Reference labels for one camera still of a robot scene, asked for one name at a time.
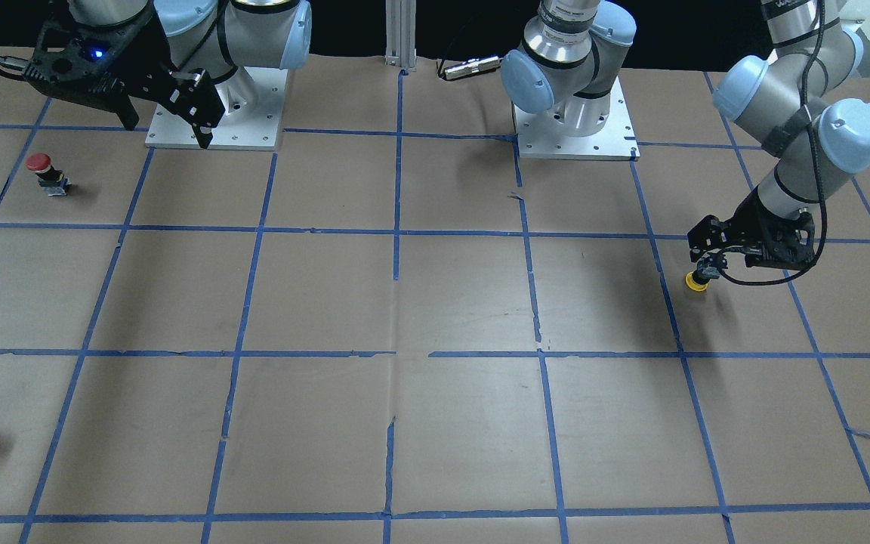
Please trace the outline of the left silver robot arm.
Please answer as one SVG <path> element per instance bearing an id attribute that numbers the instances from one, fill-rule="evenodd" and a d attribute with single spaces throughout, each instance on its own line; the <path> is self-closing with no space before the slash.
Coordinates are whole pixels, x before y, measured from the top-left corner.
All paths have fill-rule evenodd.
<path id="1" fill-rule="evenodd" d="M 730 219 L 708 215 L 688 231 L 696 267 L 687 279 L 697 290 L 726 276 L 728 252 L 747 267 L 812 268 L 826 239 L 825 201 L 870 166 L 870 103 L 825 99 L 859 68 L 861 38 L 841 26 L 832 1 L 764 1 L 760 11 L 776 59 L 740 59 L 712 103 L 778 162 Z M 549 115 L 569 137 L 597 133 L 636 29 L 609 1 L 542 1 L 501 59 L 514 109 Z"/>

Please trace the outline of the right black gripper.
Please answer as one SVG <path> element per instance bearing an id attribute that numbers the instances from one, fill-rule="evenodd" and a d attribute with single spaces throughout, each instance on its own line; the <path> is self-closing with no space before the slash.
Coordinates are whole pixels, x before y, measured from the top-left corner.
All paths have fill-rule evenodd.
<path id="1" fill-rule="evenodd" d="M 132 97 L 158 102 L 186 121 L 198 146 L 208 149 L 227 111 L 224 103 L 208 71 L 174 70 L 156 15 L 106 27 L 55 15 L 46 20 L 23 79 L 45 96 L 114 113 L 127 131 L 139 122 Z"/>

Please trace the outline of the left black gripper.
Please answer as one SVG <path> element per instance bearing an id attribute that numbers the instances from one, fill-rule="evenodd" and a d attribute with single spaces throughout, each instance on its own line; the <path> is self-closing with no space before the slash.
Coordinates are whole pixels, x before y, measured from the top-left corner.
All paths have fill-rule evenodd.
<path id="1" fill-rule="evenodd" d="M 747 267 L 801 270 L 809 267 L 816 251 L 813 215 L 798 210 L 797 217 L 785 219 L 771 212 L 760 199 L 745 199 L 728 221 L 705 216 L 688 231 L 688 254 L 700 261 L 708 252 L 731 246 L 745 251 Z"/>

